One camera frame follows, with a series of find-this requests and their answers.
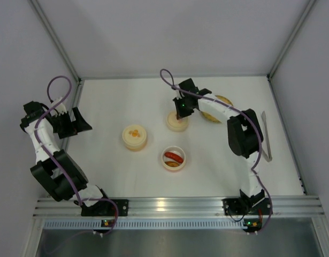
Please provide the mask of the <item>cream lid pink decoration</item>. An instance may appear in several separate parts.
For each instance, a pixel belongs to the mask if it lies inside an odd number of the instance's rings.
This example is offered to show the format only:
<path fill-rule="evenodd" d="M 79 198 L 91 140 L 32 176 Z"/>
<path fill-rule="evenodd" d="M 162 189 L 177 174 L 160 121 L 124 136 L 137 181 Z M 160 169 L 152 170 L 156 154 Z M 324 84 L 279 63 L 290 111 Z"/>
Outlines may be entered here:
<path fill-rule="evenodd" d="M 183 132 L 188 128 L 188 118 L 177 119 L 176 111 L 171 111 L 166 118 L 167 127 L 174 132 Z"/>

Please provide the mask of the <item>red sausage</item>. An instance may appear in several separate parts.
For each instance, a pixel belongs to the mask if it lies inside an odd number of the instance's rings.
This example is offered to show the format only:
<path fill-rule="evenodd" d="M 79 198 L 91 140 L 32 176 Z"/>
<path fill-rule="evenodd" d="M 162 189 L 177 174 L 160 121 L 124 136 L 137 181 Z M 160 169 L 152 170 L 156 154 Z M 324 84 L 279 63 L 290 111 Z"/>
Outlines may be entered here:
<path fill-rule="evenodd" d="M 179 156 L 179 155 L 177 155 L 173 152 L 165 152 L 164 155 L 165 155 L 165 157 L 170 158 L 170 159 L 172 159 L 172 160 L 174 160 L 178 163 L 183 163 L 184 162 L 184 159 L 181 156 Z"/>

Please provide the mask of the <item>cream lid orange decoration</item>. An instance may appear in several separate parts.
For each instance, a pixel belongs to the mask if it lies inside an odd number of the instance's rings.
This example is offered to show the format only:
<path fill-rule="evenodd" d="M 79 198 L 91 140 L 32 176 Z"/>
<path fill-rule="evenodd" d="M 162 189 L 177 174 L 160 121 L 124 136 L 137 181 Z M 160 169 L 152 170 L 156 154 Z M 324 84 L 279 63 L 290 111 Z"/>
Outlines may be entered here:
<path fill-rule="evenodd" d="M 123 141 L 128 141 L 131 144 L 136 144 L 147 139 L 145 128 L 138 124 L 129 125 L 122 132 Z"/>

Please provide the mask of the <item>yellow lunch box bowl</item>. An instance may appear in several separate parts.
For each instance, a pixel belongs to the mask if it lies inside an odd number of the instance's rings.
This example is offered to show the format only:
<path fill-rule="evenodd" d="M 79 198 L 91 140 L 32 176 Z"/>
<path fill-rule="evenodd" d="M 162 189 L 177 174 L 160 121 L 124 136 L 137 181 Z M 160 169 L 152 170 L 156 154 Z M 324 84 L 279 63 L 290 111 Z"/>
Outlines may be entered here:
<path fill-rule="evenodd" d="M 136 144 L 131 144 L 128 141 L 124 141 L 124 146 L 128 150 L 133 151 L 133 152 L 137 152 L 137 151 L 142 150 L 146 146 L 146 144 L 147 144 L 147 139 L 145 139 L 145 141 L 143 141 L 143 142 L 139 142 L 139 143 L 136 143 Z"/>

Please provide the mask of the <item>orange sausage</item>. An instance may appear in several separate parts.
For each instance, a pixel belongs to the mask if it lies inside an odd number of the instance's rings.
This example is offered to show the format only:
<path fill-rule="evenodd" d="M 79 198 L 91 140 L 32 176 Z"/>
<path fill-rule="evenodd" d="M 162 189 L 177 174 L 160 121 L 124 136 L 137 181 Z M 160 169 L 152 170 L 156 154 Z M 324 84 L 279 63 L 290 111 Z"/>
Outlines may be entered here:
<path fill-rule="evenodd" d="M 180 163 L 173 162 L 173 161 L 167 161 L 167 162 L 165 162 L 165 164 L 168 167 L 171 167 L 171 168 L 177 168 L 177 167 L 179 167 L 181 165 Z"/>

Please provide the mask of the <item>metal food tongs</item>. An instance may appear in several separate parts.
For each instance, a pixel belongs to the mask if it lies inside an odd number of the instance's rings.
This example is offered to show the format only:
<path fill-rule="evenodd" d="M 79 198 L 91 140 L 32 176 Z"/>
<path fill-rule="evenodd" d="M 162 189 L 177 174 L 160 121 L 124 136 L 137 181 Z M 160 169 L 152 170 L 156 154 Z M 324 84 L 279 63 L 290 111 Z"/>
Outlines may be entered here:
<path fill-rule="evenodd" d="M 263 151 L 263 156 L 267 162 L 272 161 L 272 153 L 271 153 L 271 146 L 270 146 L 270 139 L 269 139 L 269 134 L 268 134 L 268 129 L 267 129 L 267 118 L 266 118 L 266 113 L 263 111 L 261 113 L 261 118 L 264 126 L 264 134 L 265 134 L 265 143 L 266 143 L 266 149 Z"/>

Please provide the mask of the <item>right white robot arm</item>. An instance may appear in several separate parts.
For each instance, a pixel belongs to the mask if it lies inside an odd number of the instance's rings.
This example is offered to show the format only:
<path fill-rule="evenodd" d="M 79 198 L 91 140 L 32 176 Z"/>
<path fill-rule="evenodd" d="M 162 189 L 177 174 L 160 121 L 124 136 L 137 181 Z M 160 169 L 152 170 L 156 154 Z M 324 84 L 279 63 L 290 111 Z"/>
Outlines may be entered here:
<path fill-rule="evenodd" d="M 236 172 L 240 180 L 240 196 L 235 204 L 229 204 L 228 213 L 250 213 L 251 209 L 265 199 L 265 189 L 256 171 L 262 157 L 263 142 L 256 113 L 253 109 L 238 110 L 206 88 L 199 90 L 192 79 L 177 85 L 171 82 L 169 85 L 177 93 L 173 99 L 177 119 L 186 118 L 198 110 L 226 124 L 228 146 L 239 158 L 236 161 Z"/>

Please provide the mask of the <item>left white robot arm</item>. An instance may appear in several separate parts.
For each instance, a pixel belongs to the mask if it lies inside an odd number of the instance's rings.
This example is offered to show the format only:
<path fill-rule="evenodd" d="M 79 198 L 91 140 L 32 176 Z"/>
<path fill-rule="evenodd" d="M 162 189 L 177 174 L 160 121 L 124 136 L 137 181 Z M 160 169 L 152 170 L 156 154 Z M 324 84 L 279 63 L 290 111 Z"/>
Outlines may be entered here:
<path fill-rule="evenodd" d="M 78 164 L 55 142 L 54 134 L 63 138 L 77 135 L 93 128 L 84 120 L 77 107 L 73 108 L 75 120 L 70 119 L 65 108 L 56 108 L 53 116 L 49 108 L 40 102 L 31 101 L 24 105 L 26 115 L 21 119 L 20 127 L 33 143 L 36 162 L 30 168 L 31 174 L 55 201 L 80 198 L 107 198 L 105 192 L 95 185 L 88 184 L 88 178 Z"/>

